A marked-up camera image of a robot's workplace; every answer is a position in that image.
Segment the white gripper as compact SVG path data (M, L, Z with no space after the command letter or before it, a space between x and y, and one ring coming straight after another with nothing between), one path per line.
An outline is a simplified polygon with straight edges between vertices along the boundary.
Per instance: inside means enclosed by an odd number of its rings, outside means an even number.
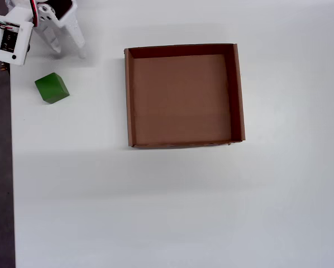
M35 32L41 39L56 53L61 53L61 46L58 38L51 27L51 23L57 28L62 28L75 43L79 57L86 57L85 38L80 29L76 17L76 1L52 0L52 1L30 1Z

